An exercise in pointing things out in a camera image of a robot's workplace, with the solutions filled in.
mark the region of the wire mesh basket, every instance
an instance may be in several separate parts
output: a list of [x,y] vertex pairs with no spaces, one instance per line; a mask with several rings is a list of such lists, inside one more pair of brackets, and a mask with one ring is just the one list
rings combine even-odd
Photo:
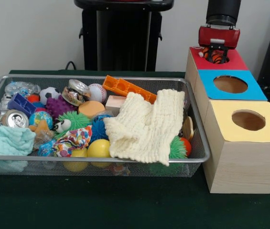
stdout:
[[[92,83],[102,84],[105,77],[10,74],[0,78],[0,100],[5,93],[5,86],[11,82],[30,82],[39,85],[41,88],[51,86],[62,91],[68,85],[69,79],[78,79],[89,85]],[[191,177],[200,164],[209,158],[210,149],[190,84],[179,78],[127,77],[124,79],[154,94],[162,89],[175,89],[185,92],[186,108],[184,116],[192,117],[194,123],[194,137],[191,141],[192,152],[189,158],[170,159],[170,166],[165,167],[159,163],[143,164],[128,159],[43,157],[37,156],[36,152],[32,152],[28,156],[0,156],[0,175]],[[104,163],[107,163],[108,166],[102,166],[103,168],[95,166]],[[2,169],[6,164],[12,165],[12,170]],[[79,167],[85,169],[77,172]]]

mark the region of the green spiky ball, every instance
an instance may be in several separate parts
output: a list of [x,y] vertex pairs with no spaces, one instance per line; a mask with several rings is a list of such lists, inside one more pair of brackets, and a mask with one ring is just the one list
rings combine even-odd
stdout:
[[[183,142],[179,137],[175,137],[170,145],[171,151],[169,154],[170,159],[185,159],[186,156],[186,148]],[[160,163],[153,163],[149,165],[149,170],[152,174],[156,176],[172,176],[177,174],[182,168],[184,164],[182,163],[171,163],[168,167],[164,166]]]
[[[57,120],[59,122],[63,121],[64,119],[69,119],[71,121],[71,127],[69,130],[76,130],[79,128],[85,128],[86,126],[90,125],[90,119],[85,116],[82,113],[77,113],[76,111],[68,111],[67,113],[64,113],[63,115],[60,115]],[[69,131],[69,130],[65,130],[62,133],[55,133],[55,138],[61,138],[63,136],[65,136],[65,134]]]

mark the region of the stacked wooden boxes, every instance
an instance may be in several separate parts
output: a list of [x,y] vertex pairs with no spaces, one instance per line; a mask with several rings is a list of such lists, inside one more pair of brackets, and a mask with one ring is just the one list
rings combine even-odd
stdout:
[[236,50],[213,64],[190,48],[185,78],[211,149],[211,193],[270,193],[270,103]]

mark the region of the yellow box top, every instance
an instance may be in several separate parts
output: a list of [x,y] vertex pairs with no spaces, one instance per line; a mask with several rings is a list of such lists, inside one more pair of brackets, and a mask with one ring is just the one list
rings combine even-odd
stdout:
[[210,100],[223,138],[230,142],[270,142],[270,103]]

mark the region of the yellow ball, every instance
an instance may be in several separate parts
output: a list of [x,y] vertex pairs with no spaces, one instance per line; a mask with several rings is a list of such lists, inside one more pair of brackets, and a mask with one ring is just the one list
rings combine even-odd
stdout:
[[[71,157],[87,157],[87,149],[74,149],[72,150]],[[64,161],[63,165],[71,172],[81,172],[89,165],[89,162],[80,161]]]
[[[91,143],[88,148],[88,157],[110,157],[109,141],[99,139]],[[105,168],[109,166],[111,162],[91,162],[91,164],[99,168]]]

